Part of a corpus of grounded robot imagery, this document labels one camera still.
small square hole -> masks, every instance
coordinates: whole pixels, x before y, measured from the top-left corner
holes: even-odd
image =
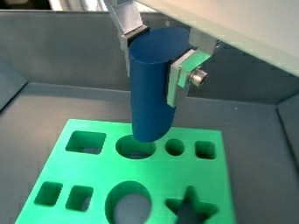
[[[34,203],[53,207],[62,193],[62,184],[45,182]]]
[[[67,208],[86,212],[90,209],[90,201],[94,193],[94,188],[75,185],[70,192]]]
[[[212,142],[198,141],[196,143],[196,151],[197,151],[198,158],[205,158],[205,159],[217,158],[216,144]]]
[[[89,154],[99,154],[106,142],[107,134],[87,131],[74,131],[67,151],[75,151]]]

oval hole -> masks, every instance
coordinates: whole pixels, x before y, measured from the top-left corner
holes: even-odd
[[[123,136],[117,141],[117,151],[125,158],[149,158],[155,154],[155,143],[141,143],[134,136]]]
[[[145,224],[151,210],[150,192],[142,184],[127,181],[114,187],[106,203],[110,224]]]
[[[184,154],[185,151],[184,141],[174,138],[168,141],[165,148],[173,156],[178,157]]]
[[[117,203],[115,224],[145,224],[151,213],[151,201],[138,193],[131,193]]]

green shape sorter board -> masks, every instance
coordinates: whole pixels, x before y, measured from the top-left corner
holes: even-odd
[[[130,193],[151,201],[145,223],[174,224],[189,200],[205,224],[236,224],[221,132],[172,128],[139,143],[130,123],[69,120],[17,224],[114,223]]]

